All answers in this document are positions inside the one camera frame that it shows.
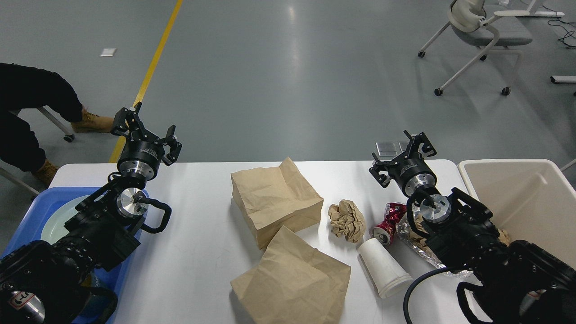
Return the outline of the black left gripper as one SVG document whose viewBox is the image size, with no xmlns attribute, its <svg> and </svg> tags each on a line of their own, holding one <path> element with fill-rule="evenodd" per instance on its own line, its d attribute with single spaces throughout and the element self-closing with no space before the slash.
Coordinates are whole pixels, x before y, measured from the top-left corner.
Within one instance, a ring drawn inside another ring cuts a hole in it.
<svg viewBox="0 0 576 324">
<path fill-rule="evenodd" d="M 164 138 L 158 139 L 158 145 L 144 141 L 147 133 L 138 115 L 141 106 L 142 102 L 138 101 L 131 108 L 120 109 L 114 117 L 110 133 L 124 137 L 127 141 L 119 157 L 117 170 L 121 174 L 135 172 L 150 181 L 156 178 L 161 160 L 166 166 L 177 161 L 182 143 L 175 136 L 175 125 L 167 129 Z M 169 152 L 164 153 L 163 146 L 168 146 Z"/>
</svg>

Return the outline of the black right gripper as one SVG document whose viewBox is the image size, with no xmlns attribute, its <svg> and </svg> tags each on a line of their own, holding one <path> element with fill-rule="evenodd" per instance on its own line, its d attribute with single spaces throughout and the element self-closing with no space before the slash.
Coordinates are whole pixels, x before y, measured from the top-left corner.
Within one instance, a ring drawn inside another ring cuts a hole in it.
<svg viewBox="0 0 576 324">
<path fill-rule="evenodd" d="M 401 192 L 411 197 L 421 186 L 436 186 L 437 176 L 424 158 L 436 156 L 437 151 L 424 132 L 411 135 L 405 130 L 404 134 L 409 138 L 409 143 L 403 154 L 391 161 L 383 161 L 372 153 L 374 162 L 369 172 L 382 188 L 387 188 L 392 178 Z"/>
</svg>

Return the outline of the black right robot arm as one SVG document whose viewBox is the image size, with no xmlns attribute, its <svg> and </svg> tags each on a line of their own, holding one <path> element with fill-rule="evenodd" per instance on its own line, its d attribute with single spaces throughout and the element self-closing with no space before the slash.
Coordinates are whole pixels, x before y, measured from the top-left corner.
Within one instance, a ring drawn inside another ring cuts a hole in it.
<svg viewBox="0 0 576 324">
<path fill-rule="evenodd" d="M 452 188 L 448 196 L 437 189 L 437 176 L 424 158 L 436 155 L 425 133 L 412 135 L 405 150 L 392 160 L 372 153 L 370 174 L 381 187 L 394 180 L 407 197 L 406 218 L 412 232 L 424 239 L 444 267 L 418 277 L 403 299 L 405 321 L 412 322 L 409 301 L 417 285 L 450 271 L 471 271 L 481 282 L 460 282 L 456 295 L 470 324 L 481 320 L 466 297 L 470 291 L 492 324 L 573 324 L 575 271 L 534 243 L 515 240 L 504 244 L 491 222 L 492 211 L 483 203 Z"/>
</svg>

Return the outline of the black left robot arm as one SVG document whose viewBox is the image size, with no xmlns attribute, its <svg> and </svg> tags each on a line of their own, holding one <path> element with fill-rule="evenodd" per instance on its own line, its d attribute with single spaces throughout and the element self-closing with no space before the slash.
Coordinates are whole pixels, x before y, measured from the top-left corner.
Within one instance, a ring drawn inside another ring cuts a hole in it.
<svg viewBox="0 0 576 324">
<path fill-rule="evenodd" d="M 139 117 L 142 103 L 122 108 L 111 133 L 126 139 L 105 185 L 76 205 L 76 214 L 64 227 L 68 233 L 50 244 L 35 240 L 1 260 L 1 322 L 3 324 L 71 324 L 93 297 L 106 300 L 95 324 L 104 324 L 117 309 L 111 289 L 86 283 L 101 268 L 111 271 L 140 246 L 138 230 L 162 232 L 171 207 L 147 197 L 146 183 L 161 163 L 175 163 L 182 144 L 175 125 L 165 137 L 148 131 Z"/>
</svg>

